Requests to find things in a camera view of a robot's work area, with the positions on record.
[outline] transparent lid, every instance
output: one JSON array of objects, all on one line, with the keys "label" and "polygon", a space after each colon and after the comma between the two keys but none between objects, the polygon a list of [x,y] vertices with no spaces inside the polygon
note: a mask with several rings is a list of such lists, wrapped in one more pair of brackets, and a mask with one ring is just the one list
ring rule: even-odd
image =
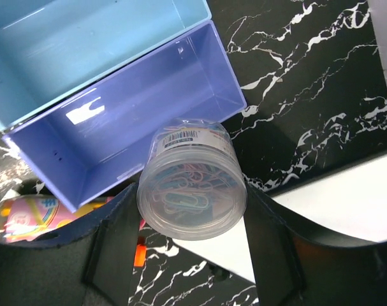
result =
[{"label": "transparent lid", "polygon": [[142,217],[181,240],[216,237],[243,216],[247,191],[234,160],[207,147],[179,147],[145,167],[138,189]]}]

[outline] white label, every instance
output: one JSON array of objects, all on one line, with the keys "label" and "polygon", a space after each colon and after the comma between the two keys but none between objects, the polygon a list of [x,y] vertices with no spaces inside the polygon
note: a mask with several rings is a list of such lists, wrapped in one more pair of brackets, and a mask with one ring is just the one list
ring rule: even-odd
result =
[{"label": "white label", "polygon": [[164,137],[157,145],[156,155],[183,145],[207,145],[236,159],[233,146],[229,140],[223,137],[222,133],[199,128],[180,129]]}]

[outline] blue bin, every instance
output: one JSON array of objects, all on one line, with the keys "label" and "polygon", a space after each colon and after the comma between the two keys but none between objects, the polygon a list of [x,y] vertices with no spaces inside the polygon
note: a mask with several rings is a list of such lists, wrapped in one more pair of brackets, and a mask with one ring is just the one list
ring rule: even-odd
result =
[{"label": "blue bin", "polygon": [[139,172],[175,117],[224,121],[246,107],[212,22],[14,129],[4,141],[71,211]]},{"label": "blue bin", "polygon": [[208,19],[206,0],[0,0],[0,129]]}]

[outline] purple plastic bin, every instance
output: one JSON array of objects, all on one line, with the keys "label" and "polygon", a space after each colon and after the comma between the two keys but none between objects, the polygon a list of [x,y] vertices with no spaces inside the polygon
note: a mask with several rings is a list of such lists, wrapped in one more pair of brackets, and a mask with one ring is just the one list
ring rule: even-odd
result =
[{"label": "purple plastic bin", "polygon": [[175,117],[221,122],[246,103],[213,22],[118,70],[4,136],[75,211],[143,169]]}]

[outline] plastic jar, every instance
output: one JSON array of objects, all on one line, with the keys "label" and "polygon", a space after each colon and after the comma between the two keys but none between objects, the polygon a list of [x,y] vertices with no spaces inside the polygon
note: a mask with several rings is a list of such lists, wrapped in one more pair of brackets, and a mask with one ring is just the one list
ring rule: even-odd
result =
[{"label": "plastic jar", "polygon": [[247,191],[220,123],[175,119],[153,137],[138,208],[156,231],[181,240],[216,237],[243,216]]}]

